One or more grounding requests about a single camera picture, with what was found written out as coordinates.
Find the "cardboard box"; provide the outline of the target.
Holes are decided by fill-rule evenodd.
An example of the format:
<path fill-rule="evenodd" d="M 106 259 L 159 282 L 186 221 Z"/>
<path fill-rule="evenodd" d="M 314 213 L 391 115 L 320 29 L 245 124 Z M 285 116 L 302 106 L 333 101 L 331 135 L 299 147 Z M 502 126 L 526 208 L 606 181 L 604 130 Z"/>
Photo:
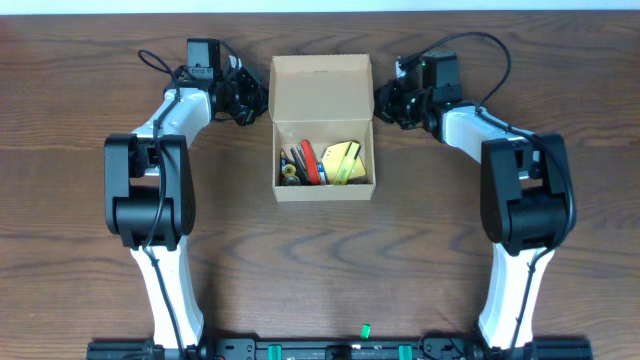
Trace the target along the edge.
<path fill-rule="evenodd" d="M 373 79 L 370 56 L 275 56 L 269 81 L 272 126 L 271 185 L 279 202 L 369 200 L 376 186 L 373 141 Z M 328 147 L 360 144 L 364 174 L 347 185 L 332 183 L 327 169 L 322 185 L 283 184 L 281 153 L 307 140 L 320 162 Z"/>

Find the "yellow sticky note pad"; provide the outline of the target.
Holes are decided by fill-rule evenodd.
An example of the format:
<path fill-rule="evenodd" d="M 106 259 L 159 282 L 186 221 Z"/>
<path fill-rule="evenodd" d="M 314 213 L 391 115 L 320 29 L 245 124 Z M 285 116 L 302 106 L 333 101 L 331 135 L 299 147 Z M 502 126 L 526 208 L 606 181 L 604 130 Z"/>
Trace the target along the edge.
<path fill-rule="evenodd" d="M 325 149 L 322 155 L 322 165 L 330 184 L 334 185 L 339 167 L 347 154 L 352 141 L 341 142 L 331 145 Z M 350 182 L 358 182 L 366 177 L 366 169 L 360 156 L 357 156 L 350 175 Z"/>

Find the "black yellow correction tape dispenser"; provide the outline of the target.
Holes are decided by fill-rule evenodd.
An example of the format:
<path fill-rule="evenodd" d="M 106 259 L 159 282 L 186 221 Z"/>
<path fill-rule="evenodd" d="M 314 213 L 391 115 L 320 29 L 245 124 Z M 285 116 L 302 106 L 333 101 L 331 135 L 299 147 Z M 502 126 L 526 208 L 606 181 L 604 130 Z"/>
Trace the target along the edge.
<path fill-rule="evenodd" d="M 280 174 L 282 186 L 299 186 L 301 184 L 301 180 L 297 176 L 297 167 L 288 159 L 284 150 L 280 151 Z"/>

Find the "red black stapler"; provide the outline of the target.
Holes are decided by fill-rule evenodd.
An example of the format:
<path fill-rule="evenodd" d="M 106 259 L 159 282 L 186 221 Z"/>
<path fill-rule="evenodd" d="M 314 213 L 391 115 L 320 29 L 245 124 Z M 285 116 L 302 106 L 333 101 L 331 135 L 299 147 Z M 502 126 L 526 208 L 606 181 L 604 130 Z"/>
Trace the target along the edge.
<path fill-rule="evenodd" d="M 316 161 L 311 143 L 308 140 L 302 140 L 298 145 L 292 147 L 290 153 L 294 158 L 294 163 L 303 177 L 305 184 L 323 184 L 318 162 Z"/>

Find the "yellow highlighter pen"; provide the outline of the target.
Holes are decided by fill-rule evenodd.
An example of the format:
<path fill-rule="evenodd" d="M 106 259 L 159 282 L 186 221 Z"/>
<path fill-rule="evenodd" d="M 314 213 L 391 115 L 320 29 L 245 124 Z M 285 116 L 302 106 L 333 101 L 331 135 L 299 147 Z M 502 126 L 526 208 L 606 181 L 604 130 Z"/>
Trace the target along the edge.
<path fill-rule="evenodd" d="M 357 142 L 351 142 L 342 159 L 340 167 L 336 173 L 335 185 L 346 185 L 352 174 L 356 160 L 359 156 L 361 145 Z"/>

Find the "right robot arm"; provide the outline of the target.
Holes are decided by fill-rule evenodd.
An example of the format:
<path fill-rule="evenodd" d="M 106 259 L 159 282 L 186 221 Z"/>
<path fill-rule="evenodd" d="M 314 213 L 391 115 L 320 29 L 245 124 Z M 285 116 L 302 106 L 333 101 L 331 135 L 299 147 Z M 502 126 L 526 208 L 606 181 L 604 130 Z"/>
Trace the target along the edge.
<path fill-rule="evenodd" d="M 392 80 L 374 93 L 374 114 L 408 130 L 423 127 L 479 163 L 480 217 L 493 244 L 491 279 L 477 325 L 484 346 L 520 354 L 544 271 L 576 222 L 563 138 L 514 127 L 461 98 L 458 85 Z"/>

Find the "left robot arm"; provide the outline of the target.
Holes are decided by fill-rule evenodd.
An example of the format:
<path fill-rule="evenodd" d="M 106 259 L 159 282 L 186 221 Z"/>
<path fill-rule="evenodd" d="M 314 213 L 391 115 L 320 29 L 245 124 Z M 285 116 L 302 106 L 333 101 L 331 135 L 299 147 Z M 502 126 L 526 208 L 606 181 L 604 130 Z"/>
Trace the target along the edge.
<path fill-rule="evenodd" d="M 153 67 L 170 77 L 160 107 L 143 125 L 104 143 L 105 220 L 145 283 L 154 322 L 146 353 L 184 359 L 205 328 L 188 263 L 196 214 L 189 148 L 214 122 L 253 123 L 266 109 L 267 90 L 234 55 L 224 69 L 201 62 Z"/>

